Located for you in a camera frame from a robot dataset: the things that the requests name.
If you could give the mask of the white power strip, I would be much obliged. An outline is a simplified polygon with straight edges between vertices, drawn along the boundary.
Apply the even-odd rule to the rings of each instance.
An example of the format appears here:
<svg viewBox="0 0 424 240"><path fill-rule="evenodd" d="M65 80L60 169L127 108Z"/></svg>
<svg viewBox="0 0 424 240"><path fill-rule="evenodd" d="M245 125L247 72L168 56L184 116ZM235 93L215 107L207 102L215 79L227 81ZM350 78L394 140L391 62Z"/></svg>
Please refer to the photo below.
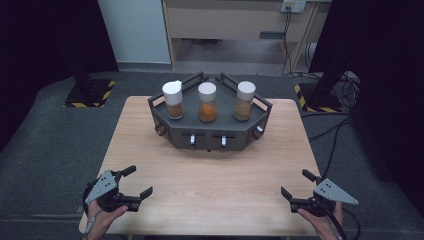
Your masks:
<svg viewBox="0 0 424 240"><path fill-rule="evenodd" d="M282 13L302 13L306 7L306 0L283 0L280 11Z"/></svg>

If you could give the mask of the orange powder spice jar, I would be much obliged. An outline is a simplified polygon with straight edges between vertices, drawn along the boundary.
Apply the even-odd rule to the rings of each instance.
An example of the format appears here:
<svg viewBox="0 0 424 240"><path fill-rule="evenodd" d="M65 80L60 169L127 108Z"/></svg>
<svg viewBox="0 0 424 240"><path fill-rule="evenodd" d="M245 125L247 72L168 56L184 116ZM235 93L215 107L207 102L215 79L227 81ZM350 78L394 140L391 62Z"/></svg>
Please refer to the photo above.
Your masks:
<svg viewBox="0 0 424 240"><path fill-rule="evenodd" d="M217 109L214 103L216 91L216 86L211 82L203 82L198 86L199 119L203 122L212 122L217 118Z"/></svg>

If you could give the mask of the light wooden desk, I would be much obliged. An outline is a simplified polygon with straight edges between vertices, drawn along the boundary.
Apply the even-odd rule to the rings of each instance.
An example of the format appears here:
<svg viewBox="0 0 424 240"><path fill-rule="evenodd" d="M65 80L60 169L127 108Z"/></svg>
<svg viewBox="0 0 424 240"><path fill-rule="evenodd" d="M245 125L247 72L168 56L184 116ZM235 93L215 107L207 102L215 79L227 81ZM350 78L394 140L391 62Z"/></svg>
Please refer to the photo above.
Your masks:
<svg viewBox="0 0 424 240"><path fill-rule="evenodd" d="M280 34L296 70L304 46L316 42L333 0L306 0L302 13L282 13L283 0L161 0L171 61L183 39L259 40Z"/></svg>

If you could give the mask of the black corner rack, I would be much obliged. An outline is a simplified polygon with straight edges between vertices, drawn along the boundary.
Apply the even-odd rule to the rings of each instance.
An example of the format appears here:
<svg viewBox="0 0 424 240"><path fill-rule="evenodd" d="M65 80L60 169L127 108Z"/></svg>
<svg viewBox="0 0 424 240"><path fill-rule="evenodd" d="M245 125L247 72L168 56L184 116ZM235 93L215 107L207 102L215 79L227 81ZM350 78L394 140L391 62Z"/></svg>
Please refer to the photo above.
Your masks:
<svg viewBox="0 0 424 240"><path fill-rule="evenodd" d="M217 119L204 123L198 117L200 98L198 86L211 82L217 87ZM272 104L258 94L253 95L251 117L238 121L233 117L238 81L222 73L209 78L202 72L182 81L184 114L173 120L168 116L164 94L148 99L155 131L167 138L175 148L196 150L241 151L265 132Z"/></svg>

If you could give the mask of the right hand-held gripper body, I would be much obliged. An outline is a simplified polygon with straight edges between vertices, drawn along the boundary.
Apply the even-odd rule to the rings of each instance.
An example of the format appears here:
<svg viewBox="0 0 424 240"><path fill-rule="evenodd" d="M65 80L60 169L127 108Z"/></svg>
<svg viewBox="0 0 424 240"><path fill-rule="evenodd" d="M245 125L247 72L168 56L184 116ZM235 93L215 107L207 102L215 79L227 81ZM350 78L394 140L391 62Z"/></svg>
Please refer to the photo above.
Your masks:
<svg viewBox="0 0 424 240"><path fill-rule="evenodd" d="M291 198L290 210L296 213L304 209L313 216L324 217L332 213L337 202L358 205L359 201L326 178L313 189L313 196L307 199Z"/></svg>

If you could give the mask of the black stand with striped base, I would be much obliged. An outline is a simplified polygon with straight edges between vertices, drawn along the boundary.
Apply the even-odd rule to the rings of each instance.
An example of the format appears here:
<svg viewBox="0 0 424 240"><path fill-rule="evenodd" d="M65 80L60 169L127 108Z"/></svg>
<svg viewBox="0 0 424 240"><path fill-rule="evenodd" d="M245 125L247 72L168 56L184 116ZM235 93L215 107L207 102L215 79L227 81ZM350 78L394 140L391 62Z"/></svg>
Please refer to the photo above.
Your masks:
<svg viewBox="0 0 424 240"><path fill-rule="evenodd" d="M75 85L65 99L66 107L102 107L115 82L109 79L93 79L79 64L70 66Z"/></svg>
<svg viewBox="0 0 424 240"><path fill-rule="evenodd" d="M307 112L341 112L342 104L333 91L342 73L326 70L317 83L299 83L294 87L301 109Z"/></svg>

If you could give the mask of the person's left hand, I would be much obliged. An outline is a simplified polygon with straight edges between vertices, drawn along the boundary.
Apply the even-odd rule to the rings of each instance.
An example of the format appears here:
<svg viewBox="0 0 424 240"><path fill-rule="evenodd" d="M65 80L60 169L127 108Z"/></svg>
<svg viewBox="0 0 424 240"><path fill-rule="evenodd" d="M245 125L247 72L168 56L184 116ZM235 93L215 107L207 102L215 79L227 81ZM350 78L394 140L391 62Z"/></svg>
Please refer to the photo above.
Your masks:
<svg viewBox="0 0 424 240"><path fill-rule="evenodd" d="M83 235L82 240L102 240L112 223L124 215L127 210L127 206L122 206L113 212L106 212L100 208L97 201L92 201L88 205L87 214L89 231Z"/></svg>

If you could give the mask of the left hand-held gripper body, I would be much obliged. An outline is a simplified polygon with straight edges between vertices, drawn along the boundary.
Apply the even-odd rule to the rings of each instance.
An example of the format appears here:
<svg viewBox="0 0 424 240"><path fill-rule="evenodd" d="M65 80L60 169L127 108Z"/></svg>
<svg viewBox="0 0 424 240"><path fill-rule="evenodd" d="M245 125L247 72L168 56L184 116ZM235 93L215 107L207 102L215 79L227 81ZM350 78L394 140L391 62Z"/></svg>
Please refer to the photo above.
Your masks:
<svg viewBox="0 0 424 240"><path fill-rule="evenodd" d="M140 198L125 196L119 190L122 170L105 170L97 179L88 183L85 190L85 211L92 201L97 201L100 208L106 212L127 206L129 211L137 212L140 206Z"/></svg>

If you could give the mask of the dark curtain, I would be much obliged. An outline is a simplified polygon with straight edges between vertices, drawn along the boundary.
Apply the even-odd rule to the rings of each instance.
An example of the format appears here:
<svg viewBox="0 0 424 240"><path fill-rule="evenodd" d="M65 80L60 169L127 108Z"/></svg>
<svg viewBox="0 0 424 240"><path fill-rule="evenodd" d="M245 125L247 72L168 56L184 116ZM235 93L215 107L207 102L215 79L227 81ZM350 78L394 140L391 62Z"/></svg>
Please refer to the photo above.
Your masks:
<svg viewBox="0 0 424 240"><path fill-rule="evenodd" d="M424 0L333 0L311 70L360 80L353 117L374 169L424 217Z"/></svg>
<svg viewBox="0 0 424 240"><path fill-rule="evenodd" d="M0 0L0 152L38 91L73 75L72 61L118 69L99 0Z"/></svg>

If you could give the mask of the spice jar with spouted lid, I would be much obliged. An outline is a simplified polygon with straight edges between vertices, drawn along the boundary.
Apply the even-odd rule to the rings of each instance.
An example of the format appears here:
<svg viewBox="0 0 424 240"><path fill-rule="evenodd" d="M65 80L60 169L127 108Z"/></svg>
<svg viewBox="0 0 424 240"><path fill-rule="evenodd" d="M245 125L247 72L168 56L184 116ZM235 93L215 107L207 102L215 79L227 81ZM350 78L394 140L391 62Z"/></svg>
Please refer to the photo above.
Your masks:
<svg viewBox="0 0 424 240"><path fill-rule="evenodd" d="M171 119L180 119L184 115L182 82L179 80L167 82L162 86L168 116Z"/></svg>

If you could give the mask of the person's right hand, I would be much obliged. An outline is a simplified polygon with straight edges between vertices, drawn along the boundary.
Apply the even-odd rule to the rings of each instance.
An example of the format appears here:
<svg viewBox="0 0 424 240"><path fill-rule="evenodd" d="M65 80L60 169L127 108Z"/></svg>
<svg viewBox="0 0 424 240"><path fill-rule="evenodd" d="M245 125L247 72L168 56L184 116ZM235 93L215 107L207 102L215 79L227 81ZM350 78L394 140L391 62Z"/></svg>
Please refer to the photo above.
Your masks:
<svg viewBox="0 0 424 240"><path fill-rule="evenodd" d="M314 228L317 233L317 236L321 240L339 240L332 228L332 221L328 220L326 217L316 217L309 213L308 211L299 208L297 213L302 216L306 221L308 221ZM342 212L342 203L337 202L333 215L337 219L340 225L343 224L343 212Z"/></svg>

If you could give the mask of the tan powder spice jar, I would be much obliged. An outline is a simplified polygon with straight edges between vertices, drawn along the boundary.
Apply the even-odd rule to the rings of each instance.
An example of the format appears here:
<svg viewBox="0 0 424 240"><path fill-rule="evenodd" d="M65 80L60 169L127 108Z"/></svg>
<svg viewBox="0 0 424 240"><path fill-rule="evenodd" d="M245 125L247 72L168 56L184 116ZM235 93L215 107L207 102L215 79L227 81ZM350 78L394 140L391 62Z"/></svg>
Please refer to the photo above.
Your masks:
<svg viewBox="0 0 424 240"><path fill-rule="evenodd" d="M251 116L251 106L256 86L250 81L242 81L237 86L237 99L233 116L239 121L247 121Z"/></svg>

